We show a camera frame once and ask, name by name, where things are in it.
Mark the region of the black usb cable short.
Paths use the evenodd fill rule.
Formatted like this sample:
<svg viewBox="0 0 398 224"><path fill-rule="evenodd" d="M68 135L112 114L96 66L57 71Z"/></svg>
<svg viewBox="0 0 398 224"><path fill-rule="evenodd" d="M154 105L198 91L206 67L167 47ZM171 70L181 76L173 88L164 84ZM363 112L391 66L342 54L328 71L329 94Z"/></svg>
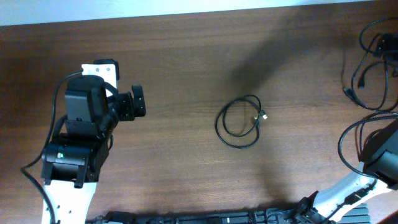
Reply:
<svg viewBox="0 0 398 224"><path fill-rule="evenodd" d="M252 124L252 127L248 131L246 131L245 133L242 133L242 134L235 134L235 133L232 133L226 125L226 115L227 115L228 110L233 105L235 105L236 103L242 103L242 102L249 103L257 111L257 116L254 117L254 122ZM255 145L260 138L260 125L261 125L260 119L266 120L267 118L268 118L268 116L267 116L266 112L262 109L262 103L258 96L253 95L253 94L242 95L242 96L239 96L239 97L231 100L230 102L225 104L222 107L222 109L220 109L220 111L218 112L218 114L215 117L214 129L215 129L215 133L216 133L217 137L219 138L219 140L226 146L235 148L235 149L239 149L239 150L248 149L248 148L252 147L253 145ZM245 145L231 144L221 136L220 129L218 126L219 121L221 121L221 124L223 125L223 128L224 128L226 134L228 134L229 136L231 136L233 138L246 137L247 135L251 134L253 131L256 132L256 137L249 144L245 144Z"/></svg>

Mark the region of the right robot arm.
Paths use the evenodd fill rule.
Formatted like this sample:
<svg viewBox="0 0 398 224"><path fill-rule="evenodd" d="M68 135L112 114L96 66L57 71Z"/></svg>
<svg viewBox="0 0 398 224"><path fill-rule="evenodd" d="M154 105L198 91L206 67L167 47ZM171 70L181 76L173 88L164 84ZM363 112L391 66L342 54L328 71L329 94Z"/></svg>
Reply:
<svg viewBox="0 0 398 224"><path fill-rule="evenodd" d="M301 223L337 223L365 201L397 190L397 112L379 105L373 114L349 126L338 141L338 155L351 173L337 184L303 198L292 218ZM359 139L359 166L343 156L343 141L352 130L362 137L366 124L389 120L385 128Z"/></svg>

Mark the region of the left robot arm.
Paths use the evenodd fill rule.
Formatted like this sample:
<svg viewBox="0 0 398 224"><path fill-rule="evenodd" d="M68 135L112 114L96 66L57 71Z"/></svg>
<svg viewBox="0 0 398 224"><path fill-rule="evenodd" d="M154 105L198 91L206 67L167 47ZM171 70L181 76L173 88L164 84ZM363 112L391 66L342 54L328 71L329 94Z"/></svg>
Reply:
<svg viewBox="0 0 398 224"><path fill-rule="evenodd" d="M42 157L42 223L84 223L101 167L122 121L146 114L141 85L119 93L96 75L71 79L65 91L66 115L56 123Z"/></svg>

